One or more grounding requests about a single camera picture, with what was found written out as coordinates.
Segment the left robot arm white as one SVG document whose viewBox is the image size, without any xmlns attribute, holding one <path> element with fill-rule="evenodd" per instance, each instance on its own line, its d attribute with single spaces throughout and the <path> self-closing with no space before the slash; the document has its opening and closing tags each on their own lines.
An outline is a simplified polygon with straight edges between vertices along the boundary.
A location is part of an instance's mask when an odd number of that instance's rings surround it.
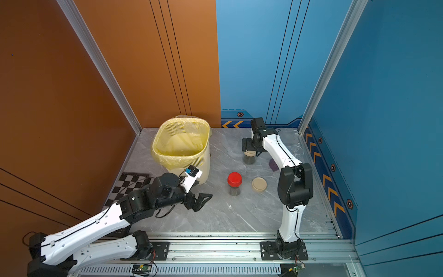
<svg viewBox="0 0 443 277">
<path fill-rule="evenodd" d="M 118 259 L 145 260 L 153 257 L 153 246 L 144 231 L 126 237 L 99 242 L 102 237 L 150 218 L 155 211 L 183 204 L 198 212 L 213 197 L 191 188 L 200 173 L 181 177 L 165 173 L 153 183 L 124 195 L 106 210 L 59 233 L 36 233 L 28 249 L 32 260 L 27 266 L 29 277 L 67 277 L 84 267 Z"/>
</svg>

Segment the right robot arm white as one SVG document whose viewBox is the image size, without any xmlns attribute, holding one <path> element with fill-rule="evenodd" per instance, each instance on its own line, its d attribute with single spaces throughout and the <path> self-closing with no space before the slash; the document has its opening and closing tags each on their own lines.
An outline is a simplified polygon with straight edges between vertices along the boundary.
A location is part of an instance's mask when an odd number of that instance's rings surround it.
<svg viewBox="0 0 443 277">
<path fill-rule="evenodd" d="M 283 143 L 279 131 L 265 125 L 262 118 L 251 120 L 251 137 L 242 139 L 242 151 L 254 151 L 257 156 L 270 154 L 280 170 L 278 196 L 283 216 L 275 241 L 282 259 L 309 259 L 306 245 L 300 237 L 303 212 L 313 198 L 313 169 L 302 163 Z"/>
</svg>

